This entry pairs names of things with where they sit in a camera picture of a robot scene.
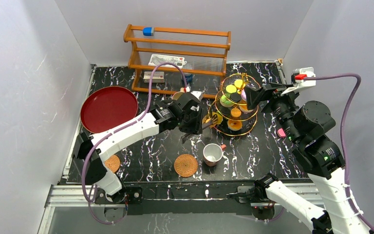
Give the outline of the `yellow striped toy cake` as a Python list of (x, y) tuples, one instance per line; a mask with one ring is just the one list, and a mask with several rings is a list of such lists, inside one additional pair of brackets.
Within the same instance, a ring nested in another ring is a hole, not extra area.
[(217, 122), (215, 124), (216, 125), (221, 124), (224, 119), (223, 116), (219, 112), (215, 112), (213, 113), (213, 115), (217, 117)]

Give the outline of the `green frosted donut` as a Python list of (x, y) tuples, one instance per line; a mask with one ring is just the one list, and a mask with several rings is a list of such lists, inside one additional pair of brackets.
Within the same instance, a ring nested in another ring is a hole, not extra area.
[(222, 95), (219, 99), (220, 101), (220, 104), (223, 106), (223, 107), (226, 107), (226, 108), (230, 108), (234, 105), (233, 102), (231, 102), (230, 100), (228, 100), (227, 96), (226, 95)]

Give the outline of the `three-tier glass gold stand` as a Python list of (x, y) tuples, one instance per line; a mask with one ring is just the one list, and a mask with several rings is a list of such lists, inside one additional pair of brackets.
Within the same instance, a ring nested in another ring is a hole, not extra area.
[[(242, 79), (245, 82), (244, 88), (246, 86), (254, 87), (256, 89), (261, 87), (260, 84), (253, 77), (248, 75), (247, 73), (235, 73), (235, 74), (227, 76), (221, 82), (221, 89), (216, 94), (216, 97), (215, 97), (215, 100), (213, 101), (213, 103), (209, 106), (208, 111), (207, 111), (207, 116), (203, 119), (204, 122), (207, 118), (213, 117), (214, 116), (213, 113), (215, 113), (215, 112), (220, 113), (220, 108), (223, 107), (223, 106), (220, 104), (219, 99), (222, 95), (226, 95), (228, 100), (230, 100), (230, 98), (229, 98), (230, 94), (225, 91), (225, 87), (227, 85), (230, 85), (230, 84), (234, 85), (234, 81), (236, 79)], [(246, 105), (246, 101), (241, 100), (239, 103), (234, 103), (234, 105), (232, 107), (230, 107), (229, 109), (231, 110), (232, 108), (239, 108), (239, 105)], [(211, 128), (215, 129), (219, 133), (222, 133), (222, 134), (224, 134), (226, 136), (230, 136), (230, 137), (232, 137), (232, 136), (237, 137), (237, 136), (246, 135), (253, 130), (253, 128), (255, 127), (255, 125), (257, 123), (257, 113), (258, 113), (259, 109), (258, 109), (258, 107), (256, 107), (253, 110), (254, 110), (253, 112), (248, 113), (248, 114), (245, 114), (245, 113), (242, 112), (242, 115), (239, 118), (233, 118), (231, 115), (226, 117), (226, 116), (224, 116), (223, 114), (220, 113), (224, 118), (222, 123), (219, 124), (219, 125), (213, 125), (213, 126), (211, 126)], [(228, 120), (241, 121), (242, 124), (243, 124), (242, 129), (239, 130), (239, 131), (231, 131), (227, 126), (227, 121)]]

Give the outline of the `orange white round cake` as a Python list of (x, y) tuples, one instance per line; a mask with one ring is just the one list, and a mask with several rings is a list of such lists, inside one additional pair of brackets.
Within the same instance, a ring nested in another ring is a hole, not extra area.
[(237, 120), (228, 120), (227, 121), (227, 126), (231, 131), (239, 131), (242, 129), (243, 124), (241, 121)]

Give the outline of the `green round cookie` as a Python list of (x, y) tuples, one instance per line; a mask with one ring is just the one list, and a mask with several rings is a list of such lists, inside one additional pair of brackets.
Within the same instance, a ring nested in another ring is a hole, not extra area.
[(225, 91), (226, 91), (227, 93), (229, 93), (229, 94), (233, 94), (233, 93), (236, 93), (236, 92), (237, 92), (237, 87), (236, 87), (235, 85), (230, 84), (230, 85), (227, 85), (227, 86), (225, 87)]

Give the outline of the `black round cookie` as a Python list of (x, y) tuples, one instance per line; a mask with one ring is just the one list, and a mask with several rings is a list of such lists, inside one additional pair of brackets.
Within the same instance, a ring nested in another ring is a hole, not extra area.
[(230, 109), (227, 108), (227, 107), (221, 107), (220, 108), (220, 113), (227, 117), (227, 116), (230, 115)]
[(229, 96), (230, 100), (234, 103), (239, 103), (242, 100), (242, 97), (238, 93), (232, 93)]

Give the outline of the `woven rattan coaster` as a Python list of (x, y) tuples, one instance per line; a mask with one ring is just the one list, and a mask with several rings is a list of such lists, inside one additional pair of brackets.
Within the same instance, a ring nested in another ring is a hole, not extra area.
[(116, 173), (120, 168), (121, 162), (117, 155), (112, 155), (104, 162), (104, 164), (109, 170)]
[(191, 177), (197, 172), (198, 161), (192, 155), (183, 154), (176, 158), (173, 166), (179, 176)]

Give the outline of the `beige ceramic pitcher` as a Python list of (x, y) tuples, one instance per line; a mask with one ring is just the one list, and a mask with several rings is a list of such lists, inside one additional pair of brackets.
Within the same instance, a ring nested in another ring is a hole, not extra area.
[(181, 95), (183, 95), (184, 92), (176, 92), (175, 94), (172, 95), (171, 99), (172, 100), (178, 100)]

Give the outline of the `orange round cookie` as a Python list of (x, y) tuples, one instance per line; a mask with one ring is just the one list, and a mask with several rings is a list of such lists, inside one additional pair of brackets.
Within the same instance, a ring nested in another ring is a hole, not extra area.
[(234, 86), (238, 89), (238, 90), (242, 90), (245, 86), (245, 82), (242, 80), (242, 79), (236, 79), (234, 81)]
[(239, 108), (232, 108), (230, 111), (230, 115), (233, 118), (239, 118), (242, 115), (242, 112)]

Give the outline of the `pink frosted donut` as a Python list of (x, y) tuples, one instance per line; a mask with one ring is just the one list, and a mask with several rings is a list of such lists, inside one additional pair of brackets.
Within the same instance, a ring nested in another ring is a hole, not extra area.
[(243, 101), (246, 101), (246, 93), (244, 89), (241, 90), (241, 98)]

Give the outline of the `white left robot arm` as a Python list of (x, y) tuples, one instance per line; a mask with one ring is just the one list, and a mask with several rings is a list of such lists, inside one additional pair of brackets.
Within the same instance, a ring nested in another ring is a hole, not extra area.
[(76, 139), (73, 162), (80, 168), (81, 185), (96, 185), (114, 203), (122, 202), (126, 190), (121, 179), (105, 165), (118, 151), (147, 137), (178, 129), (185, 137), (203, 132), (201, 91), (182, 93), (178, 99), (157, 102), (139, 116), (107, 131), (89, 135), (81, 133)]

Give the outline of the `pink floral mug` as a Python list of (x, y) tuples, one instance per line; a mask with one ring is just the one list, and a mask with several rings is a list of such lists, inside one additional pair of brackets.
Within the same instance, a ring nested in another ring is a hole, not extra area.
[(210, 143), (207, 144), (203, 149), (203, 159), (207, 166), (215, 166), (223, 157), (226, 145)]

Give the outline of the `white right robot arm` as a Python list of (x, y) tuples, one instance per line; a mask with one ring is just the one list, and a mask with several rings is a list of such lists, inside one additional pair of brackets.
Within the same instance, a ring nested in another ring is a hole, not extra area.
[(326, 136), (336, 124), (329, 108), (319, 101), (298, 107), (295, 99), (299, 94), (287, 92), (287, 86), (276, 83), (261, 88), (247, 86), (244, 92), (249, 109), (266, 102), (262, 111), (274, 115), (294, 144), (292, 153), (315, 184), (324, 207), (313, 205), (270, 173), (256, 180), (245, 195), (280, 204), (314, 234), (374, 234), (374, 226), (364, 220), (345, 180), (344, 156)]

